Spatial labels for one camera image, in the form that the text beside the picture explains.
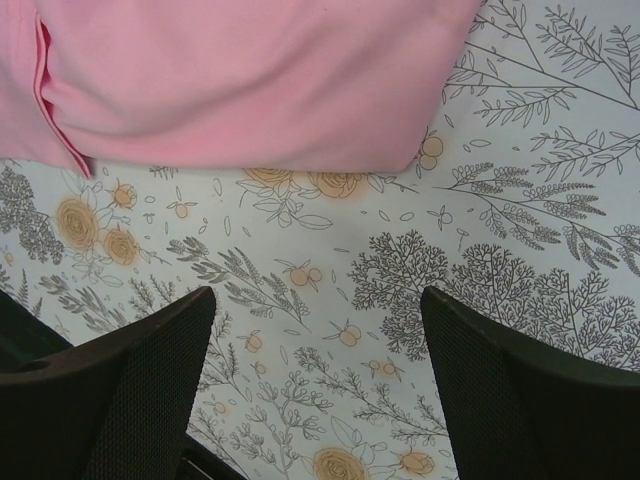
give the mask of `table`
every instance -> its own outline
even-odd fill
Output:
[[[485,1],[399,175],[3,161],[0,288],[78,344],[211,285],[190,432],[214,453],[251,479],[455,479],[425,286],[640,371],[640,14],[561,1]]]

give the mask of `pink towel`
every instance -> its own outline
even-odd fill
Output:
[[[0,0],[0,156],[400,171],[481,0]]]

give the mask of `white tablecloth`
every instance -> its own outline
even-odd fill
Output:
[[[640,10],[562,2],[483,5],[401,175],[4,161],[0,288],[78,344],[211,285],[190,429],[217,455],[251,479],[455,479],[425,286],[640,370]]]

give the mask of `pink fabric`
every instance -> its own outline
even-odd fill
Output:
[[[0,0],[0,156],[399,171],[480,0]]]

